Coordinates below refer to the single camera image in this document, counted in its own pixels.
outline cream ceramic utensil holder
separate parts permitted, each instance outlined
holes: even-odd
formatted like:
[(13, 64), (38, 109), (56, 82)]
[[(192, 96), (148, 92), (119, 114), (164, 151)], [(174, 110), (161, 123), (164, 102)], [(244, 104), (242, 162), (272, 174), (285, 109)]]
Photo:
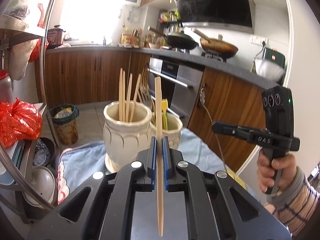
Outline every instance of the cream ceramic utensil holder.
[(103, 115), (103, 140), (107, 152), (105, 165), (110, 172), (117, 172), (134, 161), (138, 152), (150, 147), (152, 112), (150, 108), (137, 102), (133, 122), (120, 122), (117, 101), (107, 105)]
[[(181, 120), (173, 114), (168, 114), (168, 130), (162, 130), (162, 136), (168, 137), (169, 147), (176, 150), (180, 143), (180, 136), (182, 130)], [(156, 126), (150, 122), (151, 136), (156, 136)]]

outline red plastic bag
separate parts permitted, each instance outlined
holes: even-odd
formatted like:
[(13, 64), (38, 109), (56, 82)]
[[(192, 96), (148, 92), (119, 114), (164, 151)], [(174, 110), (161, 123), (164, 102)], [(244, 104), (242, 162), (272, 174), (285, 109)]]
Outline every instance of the red plastic bag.
[[(42, 3), (38, 3), (38, 8), (41, 11), (41, 17), (40, 20), (38, 22), (38, 27), (43, 28), (44, 25), (44, 9), (43, 9), (43, 4)], [(35, 48), (33, 49), (33, 51), (31, 52), (30, 58), (29, 58), (29, 62), (33, 62), (36, 59), (39, 58), (40, 55), (40, 44), (41, 44), (41, 39), (38, 39), (37, 44), (35, 46)], [(47, 48), (49, 45), (49, 42), (47, 41), (47, 39), (45, 39), (45, 48)]]
[(36, 140), (42, 130), (38, 109), (16, 98), (14, 104), (0, 102), (0, 141), (5, 148), (17, 140)]

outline silver screw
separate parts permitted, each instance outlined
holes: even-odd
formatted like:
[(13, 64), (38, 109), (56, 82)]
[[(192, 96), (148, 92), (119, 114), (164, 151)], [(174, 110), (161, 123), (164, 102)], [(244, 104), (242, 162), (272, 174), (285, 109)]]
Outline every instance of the silver screw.
[(142, 166), (142, 163), (139, 161), (135, 161), (133, 163), (131, 163), (131, 167), (133, 168), (140, 168)]
[(227, 177), (227, 173), (225, 171), (218, 171), (217, 172), (217, 176), (220, 178), (220, 179), (225, 179)]
[(94, 179), (102, 179), (102, 178), (103, 178), (103, 172), (101, 172), (101, 171), (96, 171), (96, 172), (92, 175), (92, 177), (93, 177)]
[(189, 163), (187, 163), (186, 161), (179, 161), (178, 162), (178, 166), (180, 168), (186, 168), (186, 167), (188, 167), (188, 165), (189, 165)]

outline oven handle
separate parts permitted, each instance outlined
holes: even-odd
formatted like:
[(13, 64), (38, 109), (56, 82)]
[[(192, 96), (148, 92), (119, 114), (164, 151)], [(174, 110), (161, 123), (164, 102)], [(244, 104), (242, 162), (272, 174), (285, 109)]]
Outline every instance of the oven handle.
[(169, 113), (171, 113), (171, 114), (175, 115), (175, 116), (176, 116), (176, 117), (178, 117), (179, 119), (181, 119), (181, 118), (184, 118), (184, 117), (185, 117), (184, 115), (178, 115), (176, 112), (172, 111), (170, 108), (167, 108), (167, 110), (168, 110), (168, 112), (169, 112)]
[(152, 69), (149, 69), (149, 71), (150, 71), (151, 73), (159, 76), (159, 77), (163, 77), (164, 79), (166, 79), (166, 80), (168, 80), (168, 81), (170, 81), (170, 82), (172, 82), (172, 83), (176, 83), (177, 85), (180, 85), (180, 86), (182, 86), (182, 87), (184, 87), (184, 88), (188, 88), (188, 89), (189, 89), (189, 88), (192, 88), (192, 87), (193, 87), (193, 86), (191, 86), (191, 85), (188, 85), (188, 84), (186, 84), (186, 83), (183, 83), (183, 82), (181, 82), (181, 81), (179, 81), (179, 80), (176, 80), (176, 79), (174, 79), (174, 78), (172, 78), (172, 77), (169, 77), (169, 76), (167, 76), (167, 75), (165, 75), (165, 74), (159, 73), (159, 72), (154, 71), (154, 70), (152, 70)]

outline tile floor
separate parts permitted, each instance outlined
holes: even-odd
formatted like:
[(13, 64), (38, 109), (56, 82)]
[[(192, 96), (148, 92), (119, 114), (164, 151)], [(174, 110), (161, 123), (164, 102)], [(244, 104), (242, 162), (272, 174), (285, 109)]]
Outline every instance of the tile floor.
[[(61, 150), (64, 150), (65, 148), (78, 147), (93, 141), (102, 141), (104, 126), (103, 108), (104, 106), (79, 106), (80, 114), (76, 119), (79, 139), (73, 145), (61, 145)], [(47, 137), (53, 140), (47, 118), (43, 119), (41, 137)]]

